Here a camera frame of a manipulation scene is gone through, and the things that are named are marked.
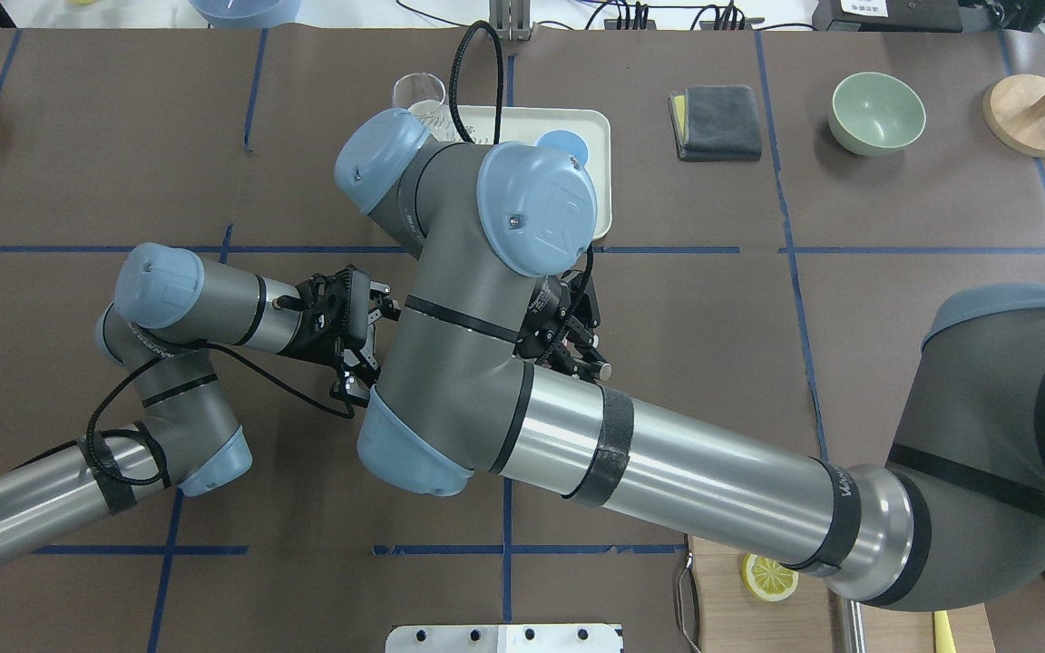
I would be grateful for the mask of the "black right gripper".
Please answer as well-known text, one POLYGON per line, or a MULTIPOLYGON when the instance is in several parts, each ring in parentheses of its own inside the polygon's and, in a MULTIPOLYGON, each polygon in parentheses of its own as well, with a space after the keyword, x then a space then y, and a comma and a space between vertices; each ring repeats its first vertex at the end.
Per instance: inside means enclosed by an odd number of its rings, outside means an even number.
POLYGON ((594 251, 586 251, 586 265, 581 272, 564 272, 562 276, 539 278, 528 303, 522 327, 517 335, 516 356, 541 356, 541 364, 560 375, 578 377, 586 382, 606 382, 612 376, 612 365, 599 353, 596 290, 593 286, 594 251), (577 298, 575 310, 571 305, 577 298), (564 322, 568 330, 560 342, 552 343, 564 322))

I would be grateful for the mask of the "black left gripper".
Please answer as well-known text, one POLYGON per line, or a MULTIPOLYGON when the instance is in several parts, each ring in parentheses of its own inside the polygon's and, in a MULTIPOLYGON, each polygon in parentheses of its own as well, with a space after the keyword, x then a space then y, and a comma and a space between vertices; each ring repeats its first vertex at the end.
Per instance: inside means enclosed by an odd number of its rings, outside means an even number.
POLYGON ((332 396, 367 406, 380 376, 380 364, 372 352, 372 325, 401 318, 391 288, 372 284, 368 273, 347 266, 333 276, 315 274, 298 284, 291 309, 299 313, 291 358, 340 368, 332 396))

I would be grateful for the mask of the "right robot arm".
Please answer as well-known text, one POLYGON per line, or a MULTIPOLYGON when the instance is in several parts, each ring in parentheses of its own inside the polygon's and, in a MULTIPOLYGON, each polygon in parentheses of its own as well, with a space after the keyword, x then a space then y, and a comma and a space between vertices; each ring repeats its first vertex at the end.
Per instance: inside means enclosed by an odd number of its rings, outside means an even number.
POLYGON ((846 470, 522 360, 535 286, 591 243, 568 151, 440 143, 385 109, 336 186, 418 261, 357 454, 451 496, 477 471, 820 576, 870 607, 951 610, 1045 570, 1045 285, 955 293, 934 314, 882 466, 846 470))

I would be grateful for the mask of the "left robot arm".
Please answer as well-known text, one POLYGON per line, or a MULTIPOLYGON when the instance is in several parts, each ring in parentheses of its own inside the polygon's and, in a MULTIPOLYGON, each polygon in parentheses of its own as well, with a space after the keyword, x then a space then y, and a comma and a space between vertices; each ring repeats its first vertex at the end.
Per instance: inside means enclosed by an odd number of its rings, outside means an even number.
POLYGON ((0 476, 0 566, 162 489, 195 497, 249 470, 212 352, 240 360, 245 347, 331 368, 340 406, 328 412, 348 419, 380 375, 376 323, 399 314, 389 286, 356 266, 291 285, 190 249, 138 244, 95 337, 127 373, 121 388, 136 389, 142 418, 103 429, 96 409, 69 443, 0 476))

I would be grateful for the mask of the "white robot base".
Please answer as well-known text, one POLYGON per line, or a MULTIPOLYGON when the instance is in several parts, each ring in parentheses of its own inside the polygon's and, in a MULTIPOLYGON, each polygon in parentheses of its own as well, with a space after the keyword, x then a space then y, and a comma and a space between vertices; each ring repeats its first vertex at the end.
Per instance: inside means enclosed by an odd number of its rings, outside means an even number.
POLYGON ((606 623, 405 625, 386 652, 623 652, 622 628, 606 623))

